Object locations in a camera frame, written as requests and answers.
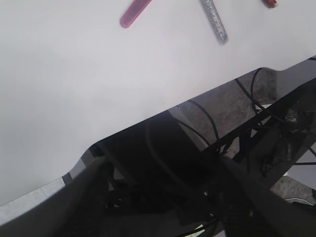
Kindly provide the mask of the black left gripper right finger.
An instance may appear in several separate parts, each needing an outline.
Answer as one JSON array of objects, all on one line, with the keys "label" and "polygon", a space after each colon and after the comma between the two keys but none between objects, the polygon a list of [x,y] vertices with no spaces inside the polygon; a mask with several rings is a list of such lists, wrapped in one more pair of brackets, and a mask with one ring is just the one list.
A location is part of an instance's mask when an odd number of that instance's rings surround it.
[{"label": "black left gripper right finger", "polygon": [[272,193],[232,159],[219,159],[220,217],[228,237],[314,237],[316,217]]}]

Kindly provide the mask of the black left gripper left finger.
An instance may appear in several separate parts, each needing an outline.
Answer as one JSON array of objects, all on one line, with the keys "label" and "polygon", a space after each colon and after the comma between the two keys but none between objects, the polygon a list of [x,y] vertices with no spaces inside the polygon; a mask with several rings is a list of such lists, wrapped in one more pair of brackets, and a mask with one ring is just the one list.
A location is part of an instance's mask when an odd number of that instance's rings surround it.
[{"label": "black left gripper left finger", "polygon": [[91,186],[104,157],[73,169],[24,196],[0,207],[2,237],[50,237],[68,219]]}]

